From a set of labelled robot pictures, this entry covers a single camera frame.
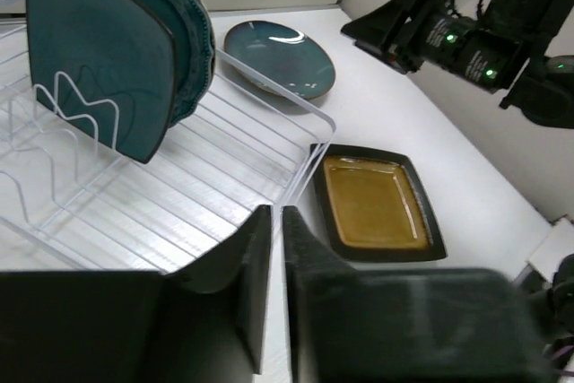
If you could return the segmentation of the teal scalloped plate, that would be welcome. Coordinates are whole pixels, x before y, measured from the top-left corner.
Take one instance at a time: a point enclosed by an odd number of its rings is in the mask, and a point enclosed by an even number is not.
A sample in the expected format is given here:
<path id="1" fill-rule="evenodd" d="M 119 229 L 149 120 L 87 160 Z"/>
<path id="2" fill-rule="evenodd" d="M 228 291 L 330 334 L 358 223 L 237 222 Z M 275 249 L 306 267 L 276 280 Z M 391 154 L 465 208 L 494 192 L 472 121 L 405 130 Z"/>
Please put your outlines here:
<path id="1" fill-rule="evenodd" d="M 137 0 L 171 32 L 176 53 L 177 95 L 170 124 L 190 117 L 213 81 L 215 37 L 201 0 Z"/>

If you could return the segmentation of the teal square plate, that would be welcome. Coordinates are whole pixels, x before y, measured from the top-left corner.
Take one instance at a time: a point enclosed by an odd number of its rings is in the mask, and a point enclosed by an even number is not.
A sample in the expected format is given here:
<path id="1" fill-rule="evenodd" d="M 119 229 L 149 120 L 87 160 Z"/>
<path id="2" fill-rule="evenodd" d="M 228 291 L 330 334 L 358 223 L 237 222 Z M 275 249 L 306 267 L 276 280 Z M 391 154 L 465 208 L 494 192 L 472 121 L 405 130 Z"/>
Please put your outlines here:
<path id="1" fill-rule="evenodd" d="M 26 0 L 30 78 L 37 97 L 73 126 L 147 163 L 177 93 L 169 29 L 137 0 Z"/>

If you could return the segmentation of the dark blue round plate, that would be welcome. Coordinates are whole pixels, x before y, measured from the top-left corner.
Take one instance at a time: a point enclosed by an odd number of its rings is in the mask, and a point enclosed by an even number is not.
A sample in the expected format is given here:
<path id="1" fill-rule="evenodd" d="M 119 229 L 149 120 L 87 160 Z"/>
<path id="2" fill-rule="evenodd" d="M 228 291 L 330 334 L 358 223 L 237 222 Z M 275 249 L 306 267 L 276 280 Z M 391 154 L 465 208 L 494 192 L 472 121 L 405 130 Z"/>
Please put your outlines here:
<path id="1" fill-rule="evenodd" d="M 223 42 L 227 54 L 305 100 L 329 93 L 336 71 L 330 56 L 305 33 L 263 20 L 233 26 Z"/>

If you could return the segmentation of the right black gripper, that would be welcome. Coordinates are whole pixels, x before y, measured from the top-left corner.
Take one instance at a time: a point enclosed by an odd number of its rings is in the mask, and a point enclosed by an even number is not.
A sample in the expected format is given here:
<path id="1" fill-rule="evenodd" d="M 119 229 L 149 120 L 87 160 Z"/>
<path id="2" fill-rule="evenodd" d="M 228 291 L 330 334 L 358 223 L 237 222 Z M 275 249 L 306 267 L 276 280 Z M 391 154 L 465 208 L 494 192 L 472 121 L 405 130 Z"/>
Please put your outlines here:
<path id="1" fill-rule="evenodd" d="M 379 49 L 400 30 L 396 48 L 413 57 L 413 69 Z M 523 41 L 486 21 L 484 0 L 477 1 L 474 18 L 457 10 L 457 0 L 389 0 L 345 24 L 341 33 L 400 74 L 429 62 L 491 93 L 508 89 L 527 59 Z"/>

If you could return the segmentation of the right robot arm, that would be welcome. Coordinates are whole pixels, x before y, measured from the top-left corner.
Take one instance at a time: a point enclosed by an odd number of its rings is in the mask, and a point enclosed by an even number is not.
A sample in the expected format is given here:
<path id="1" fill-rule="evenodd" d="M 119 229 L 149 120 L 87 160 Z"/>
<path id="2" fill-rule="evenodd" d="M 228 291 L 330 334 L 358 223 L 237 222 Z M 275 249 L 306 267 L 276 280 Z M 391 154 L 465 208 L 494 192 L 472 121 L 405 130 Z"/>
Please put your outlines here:
<path id="1" fill-rule="evenodd" d="M 456 0 L 390 0 L 341 28 L 356 48 L 400 74 L 425 62 L 489 93 L 538 126 L 573 127 L 573 58 L 546 50 L 573 0 L 479 0 L 474 18 Z"/>

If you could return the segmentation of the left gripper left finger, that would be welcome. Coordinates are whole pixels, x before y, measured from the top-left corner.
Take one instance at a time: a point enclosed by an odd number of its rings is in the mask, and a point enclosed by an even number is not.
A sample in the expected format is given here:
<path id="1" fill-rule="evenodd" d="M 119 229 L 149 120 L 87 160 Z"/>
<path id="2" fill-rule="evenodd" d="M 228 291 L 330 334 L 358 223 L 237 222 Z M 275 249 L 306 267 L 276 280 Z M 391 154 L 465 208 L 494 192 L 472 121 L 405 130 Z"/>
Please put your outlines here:
<path id="1" fill-rule="evenodd" d="M 170 274 L 1 275 L 4 382 L 249 382 L 261 370 L 272 210 Z"/>

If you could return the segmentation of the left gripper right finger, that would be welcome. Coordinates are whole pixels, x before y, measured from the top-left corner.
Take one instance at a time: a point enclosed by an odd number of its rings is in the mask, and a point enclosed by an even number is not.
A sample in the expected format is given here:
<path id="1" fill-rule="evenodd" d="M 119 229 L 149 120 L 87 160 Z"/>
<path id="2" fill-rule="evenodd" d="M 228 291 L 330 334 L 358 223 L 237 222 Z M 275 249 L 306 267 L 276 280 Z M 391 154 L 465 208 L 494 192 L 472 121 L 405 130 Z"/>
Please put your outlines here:
<path id="1" fill-rule="evenodd" d="M 484 268 L 359 270 L 283 209 L 295 382 L 550 382 L 524 296 Z"/>

